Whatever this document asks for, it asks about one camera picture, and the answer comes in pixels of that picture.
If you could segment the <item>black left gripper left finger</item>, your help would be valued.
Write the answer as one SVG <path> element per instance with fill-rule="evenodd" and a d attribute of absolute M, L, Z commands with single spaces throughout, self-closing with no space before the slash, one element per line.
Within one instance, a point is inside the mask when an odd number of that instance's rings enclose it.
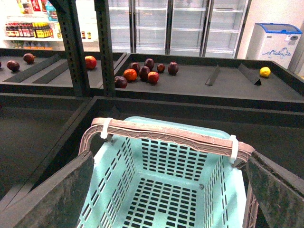
<path fill-rule="evenodd" d="M 93 174 L 85 152 L 0 213 L 2 228 L 75 228 Z"/>

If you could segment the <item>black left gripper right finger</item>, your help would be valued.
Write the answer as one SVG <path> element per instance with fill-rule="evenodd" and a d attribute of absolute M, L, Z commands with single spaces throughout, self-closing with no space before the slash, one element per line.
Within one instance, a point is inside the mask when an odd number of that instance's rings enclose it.
<path fill-rule="evenodd" d="M 254 151 L 247 161 L 249 183 L 271 228 L 304 226 L 304 180 Z"/>

